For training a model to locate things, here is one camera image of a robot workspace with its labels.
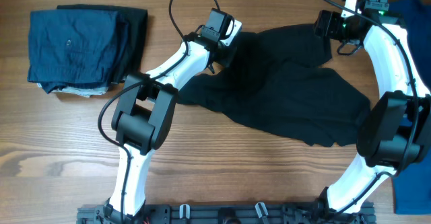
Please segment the black t-shirt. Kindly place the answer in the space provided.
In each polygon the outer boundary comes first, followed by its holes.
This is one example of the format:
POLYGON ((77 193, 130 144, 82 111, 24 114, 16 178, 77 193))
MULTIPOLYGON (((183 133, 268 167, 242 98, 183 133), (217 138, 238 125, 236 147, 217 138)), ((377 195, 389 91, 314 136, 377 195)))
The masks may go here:
POLYGON ((331 57, 329 39, 312 24, 241 32, 230 66, 194 76, 178 102, 308 145, 351 145, 370 100, 326 67, 331 57))

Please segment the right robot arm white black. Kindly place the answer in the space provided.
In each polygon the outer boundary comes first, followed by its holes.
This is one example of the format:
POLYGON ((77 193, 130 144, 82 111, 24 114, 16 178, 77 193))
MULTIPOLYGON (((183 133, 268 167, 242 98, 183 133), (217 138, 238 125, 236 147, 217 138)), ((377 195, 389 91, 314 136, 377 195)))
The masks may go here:
POLYGON ((416 70, 401 15, 367 9, 346 16, 322 10, 315 33, 364 47, 380 99, 359 128, 357 154, 343 175, 326 187, 313 208, 296 211, 318 223, 351 223, 365 200, 388 178, 419 163, 430 149, 430 90, 416 70))

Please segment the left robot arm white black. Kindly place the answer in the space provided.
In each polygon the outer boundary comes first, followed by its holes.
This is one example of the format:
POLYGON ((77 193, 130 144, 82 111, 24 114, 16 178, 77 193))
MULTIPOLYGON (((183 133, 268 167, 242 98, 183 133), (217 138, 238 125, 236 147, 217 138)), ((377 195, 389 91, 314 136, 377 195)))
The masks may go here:
POLYGON ((153 154, 166 140, 178 92, 192 77, 234 50, 242 22, 228 16, 213 20, 200 32, 183 36, 180 48, 147 73, 129 75, 113 100, 118 104, 111 127, 119 148, 117 180, 98 219, 102 223, 143 223, 145 183, 153 154))

